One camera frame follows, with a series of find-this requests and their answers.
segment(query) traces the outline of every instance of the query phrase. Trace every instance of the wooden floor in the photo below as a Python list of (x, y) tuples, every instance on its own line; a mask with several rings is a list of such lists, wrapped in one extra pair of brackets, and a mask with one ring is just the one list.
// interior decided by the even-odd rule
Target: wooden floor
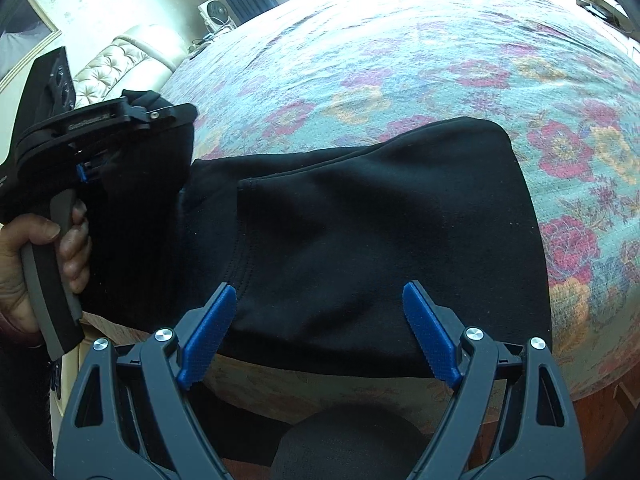
[[(580, 424), (587, 472), (609, 452), (625, 429), (632, 410), (640, 399), (640, 364), (599, 392), (574, 402)], [(472, 466), (486, 461), (496, 424), (487, 424), (478, 436), (472, 453)], [(233, 460), (223, 460), (235, 480), (269, 480), (269, 468)]]

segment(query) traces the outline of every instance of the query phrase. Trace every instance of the silver screw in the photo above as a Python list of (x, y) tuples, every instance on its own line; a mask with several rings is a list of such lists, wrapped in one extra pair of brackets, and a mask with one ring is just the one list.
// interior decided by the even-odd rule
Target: silver screw
[(161, 328), (156, 332), (156, 341), (169, 341), (174, 336), (168, 328)]
[(484, 337), (482, 330), (476, 327), (466, 329), (466, 336), (473, 341), (480, 341)]
[(98, 352), (100, 350), (104, 350), (107, 346), (109, 346), (109, 342), (103, 337), (94, 341), (94, 350), (97, 350)]
[(541, 337), (532, 337), (531, 338), (531, 346), (536, 350), (544, 350), (546, 348), (545, 340)]

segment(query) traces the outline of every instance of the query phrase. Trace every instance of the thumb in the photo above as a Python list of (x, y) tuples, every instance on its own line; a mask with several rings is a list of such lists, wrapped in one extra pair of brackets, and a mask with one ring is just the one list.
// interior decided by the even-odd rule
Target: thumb
[(60, 226), (43, 216), (20, 215), (0, 229), (0, 254), (16, 254), (27, 242), (49, 244), (59, 232)]

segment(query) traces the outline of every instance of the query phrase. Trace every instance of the bed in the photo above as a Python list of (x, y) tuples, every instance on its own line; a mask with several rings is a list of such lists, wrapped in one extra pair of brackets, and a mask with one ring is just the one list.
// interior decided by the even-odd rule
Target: bed
[[(194, 158), (369, 145), (458, 116), (497, 122), (532, 195), (572, 396), (640, 360), (640, 68), (587, 17), (547, 0), (291, 0), (184, 62), (162, 94), (198, 107)], [(287, 422), (374, 401), (425, 432), (450, 394), (435, 380), (223, 356), (209, 385)], [(499, 392), (493, 416), (497, 406)]]

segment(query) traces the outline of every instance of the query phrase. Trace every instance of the gold frame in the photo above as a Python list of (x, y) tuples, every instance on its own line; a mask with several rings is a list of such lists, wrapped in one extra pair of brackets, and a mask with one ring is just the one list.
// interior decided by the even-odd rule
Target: gold frame
[(7, 74), (2, 78), (2, 81), (0, 81), (0, 92), (7, 88), (7, 86), (9, 86), (9, 83), (18, 74), (18, 72), (20, 72), (20, 70), (26, 67), (36, 57), (38, 57), (38, 54), (41, 53), (48, 44), (62, 35), (62, 32), (60, 32), (59, 28), (57, 28), (56, 25), (44, 13), (44, 10), (42, 10), (42, 7), (40, 7), (36, 0), (27, 1), (30, 4), (31, 8), (35, 10), (36, 14), (40, 17), (42, 23), (49, 27), (51, 34), (49, 34), (44, 40), (33, 47), (30, 51), (28, 51), (28, 53), (25, 54), (24, 57), (20, 61), (18, 61), (18, 63), (16, 63), (11, 70), (9, 70), (9, 72), (7, 72)]

